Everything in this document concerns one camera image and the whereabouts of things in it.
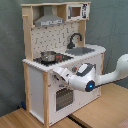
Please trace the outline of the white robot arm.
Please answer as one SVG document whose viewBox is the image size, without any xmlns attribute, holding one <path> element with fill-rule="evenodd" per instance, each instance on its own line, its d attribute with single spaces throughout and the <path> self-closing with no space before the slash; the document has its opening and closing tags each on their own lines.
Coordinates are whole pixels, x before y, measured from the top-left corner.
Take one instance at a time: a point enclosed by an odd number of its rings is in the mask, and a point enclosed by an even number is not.
<svg viewBox="0 0 128 128">
<path fill-rule="evenodd" d="M 95 67 L 90 63 L 80 66 L 76 74 L 62 67 L 56 67 L 53 71 L 62 77 L 71 89 L 91 92 L 106 83 L 128 76 L 128 54 L 122 55 L 117 61 L 116 69 L 105 75 L 97 75 Z"/>
</svg>

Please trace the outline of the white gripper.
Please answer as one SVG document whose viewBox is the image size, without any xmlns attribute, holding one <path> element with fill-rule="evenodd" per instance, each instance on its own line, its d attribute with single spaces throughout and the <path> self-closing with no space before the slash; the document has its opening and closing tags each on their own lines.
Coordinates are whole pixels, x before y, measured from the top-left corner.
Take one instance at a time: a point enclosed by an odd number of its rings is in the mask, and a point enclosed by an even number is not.
<svg viewBox="0 0 128 128">
<path fill-rule="evenodd" d="M 53 71 L 62 77 L 67 84 L 70 83 L 70 79 L 73 76 L 73 73 L 70 70 L 67 68 L 56 67 L 53 69 Z"/>
</svg>

